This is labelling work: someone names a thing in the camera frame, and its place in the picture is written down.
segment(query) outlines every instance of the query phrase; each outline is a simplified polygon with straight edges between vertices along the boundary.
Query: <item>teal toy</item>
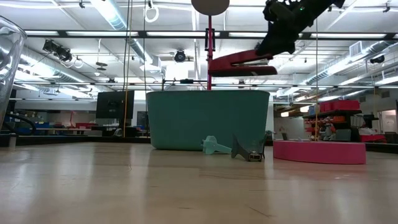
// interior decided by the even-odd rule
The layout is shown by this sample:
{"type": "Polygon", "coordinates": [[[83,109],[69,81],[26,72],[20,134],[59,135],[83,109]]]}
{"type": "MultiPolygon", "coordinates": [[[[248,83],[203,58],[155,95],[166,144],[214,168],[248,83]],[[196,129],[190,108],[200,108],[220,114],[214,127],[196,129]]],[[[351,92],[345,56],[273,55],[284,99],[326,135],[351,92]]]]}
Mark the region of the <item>teal toy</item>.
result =
{"type": "Polygon", "coordinates": [[[203,152],[206,155],[211,155],[214,152],[223,152],[230,154],[232,149],[220,144],[217,144],[217,139],[214,136],[207,136],[206,140],[202,140],[203,152]]]}

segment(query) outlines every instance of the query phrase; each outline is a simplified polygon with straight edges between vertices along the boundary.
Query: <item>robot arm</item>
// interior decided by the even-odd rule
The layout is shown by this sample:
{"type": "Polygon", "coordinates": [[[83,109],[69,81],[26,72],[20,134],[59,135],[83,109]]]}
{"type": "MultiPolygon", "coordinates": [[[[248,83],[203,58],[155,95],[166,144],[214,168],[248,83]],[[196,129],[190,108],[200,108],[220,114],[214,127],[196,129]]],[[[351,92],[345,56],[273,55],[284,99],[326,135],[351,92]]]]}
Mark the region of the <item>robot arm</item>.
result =
{"type": "Polygon", "coordinates": [[[332,4],[341,8],[345,0],[268,0],[263,11],[268,21],[268,32],[257,48],[258,56],[278,55],[295,52],[295,41],[305,28],[311,27],[314,20],[332,4]]]}

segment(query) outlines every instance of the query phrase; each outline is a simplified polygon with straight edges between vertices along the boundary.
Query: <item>ceiling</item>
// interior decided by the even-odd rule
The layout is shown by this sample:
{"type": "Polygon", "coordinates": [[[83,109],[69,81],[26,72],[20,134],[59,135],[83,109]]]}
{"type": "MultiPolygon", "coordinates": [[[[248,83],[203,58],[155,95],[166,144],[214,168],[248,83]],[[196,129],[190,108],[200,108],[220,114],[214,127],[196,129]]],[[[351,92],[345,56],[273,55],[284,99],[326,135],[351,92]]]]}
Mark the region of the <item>ceiling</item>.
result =
{"type": "MultiPolygon", "coordinates": [[[[213,17],[213,28],[216,30],[233,31],[266,31],[267,22],[262,11],[264,0],[230,0],[229,9],[218,16],[213,17]]],[[[79,0],[38,0],[38,1],[0,1],[1,15],[25,30],[112,30],[113,28],[93,7],[90,1],[83,1],[85,8],[78,7],[79,0]],[[32,7],[54,7],[55,9],[32,9],[32,7]]],[[[325,11],[314,26],[307,28],[308,32],[396,32],[398,24],[398,1],[388,1],[391,7],[389,12],[382,12],[386,7],[386,0],[346,0],[345,8],[339,10],[333,8],[331,12],[325,11]]],[[[153,0],[153,4],[159,7],[159,18],[155,22],[146,22],[144,19],[144,1],[132,1],[132,30],[205,30],[208,27],[208,18],[198,15],[197,20],[192,19],[192,6],[190,0],[153,0]]],[[[116,5],[122,16],[127,18],[127,1],[116,1],[116,5]]],[[[153,11],[148,12],[148,17],[153,17],[153,11]]],[[[116,78],[117,82],[123,82],[125,41],[123,39],[102,39],[98,48],[98,39],[73,39],[73,38],[46,38],[55,43],[71,49],[74,55],[84,61],[81,68],[72,67],[89,79],[97,82],[105,82],[109,78],[116,78]],[[97,72],[96,62],[107,63],[106,71],[97,72]]],[[[42,50],[45,38],[29,37],[25,45],[37,53],[46,56],[42,50]]],[[[207,62],[204,51],[203,39],[146,39],[138,40],[146,52],[162,59],[163,65],[174,64],[172,54],[176,50],[184,50],[192,60],[195,59],[195,41],[200,51],[197,59],[200,65],[201,79],[206,79],[207,62]]],[[[259,40],[247,39],[223,39],[216,40],[216,52],[214,58],[244,50],[253,49],[259,40]]],[[[281,54],[269,62],[278,69],[279,75],[269,77],[247,78],[246,83],[276,83],[299,84],[306,75],[321,70],[328,62],[339,58],[349,51],[349,46],[356,41],[346,40],[300,40],[296,43],[296,52],[293,55],[281,54]]],[[[129,61],[129,82],[142,82],[144,73],[140,69],[138,60],[129,61]]],[[[395,54],[389,52],[391,62],[395,61],[395,54]]],[[[193,62],[184,62],[189,69],[188,77],[196,79],[193,62]]],[[[340,72],[340,77],[335,80],[332,77],[322,80],[323,85],[338,85],[338,81],[347,80],[363,72],[364,64],[358,63],[355,67],[340,72]]],[[[146,73],[150,82],[160,82],[159,74],[146,73]]],[[[216,78],[218,83],[237,83],[238,78],[216,78]]],[[[268,91],[277,91],[278,88],[265,88],[268,91]]]]}

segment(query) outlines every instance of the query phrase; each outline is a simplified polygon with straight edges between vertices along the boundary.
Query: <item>air vent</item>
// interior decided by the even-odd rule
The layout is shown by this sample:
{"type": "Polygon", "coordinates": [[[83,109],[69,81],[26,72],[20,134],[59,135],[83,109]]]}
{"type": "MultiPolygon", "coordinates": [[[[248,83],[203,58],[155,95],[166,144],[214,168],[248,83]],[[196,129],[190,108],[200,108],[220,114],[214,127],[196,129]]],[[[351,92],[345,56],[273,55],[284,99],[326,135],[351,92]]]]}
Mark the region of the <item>air vent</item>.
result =
{"type": "Polygon", "coordinates": [[[390,97],[390,91],[385,91],[381,93],[381,98],[388,98],[390,97]]]}
{"type": "Polygon", "coordinates": [[[366,96],[361,96],[361,97],[359,97],[359,102],[360,102],[360,103],[366,102],[366,96]]]}
{"type": "Polygon", "coordinates": [[[349,47],[349,56],[351,58],[362,53],[362,41],[358,41],[357,43],[351,45],[349,47]]]}

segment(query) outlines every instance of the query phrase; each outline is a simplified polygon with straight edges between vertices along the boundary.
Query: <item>clear plastic container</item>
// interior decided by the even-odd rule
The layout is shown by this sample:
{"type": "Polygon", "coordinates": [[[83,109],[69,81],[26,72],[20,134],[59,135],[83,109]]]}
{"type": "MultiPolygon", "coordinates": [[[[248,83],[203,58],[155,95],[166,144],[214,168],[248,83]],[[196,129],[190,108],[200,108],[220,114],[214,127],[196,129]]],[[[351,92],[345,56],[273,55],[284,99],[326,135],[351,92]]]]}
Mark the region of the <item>clear plastic container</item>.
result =
{"type": "Polygon", "coordinates": [[[19,26],[0,16],[0,129],[26,38],[19,26]]]}

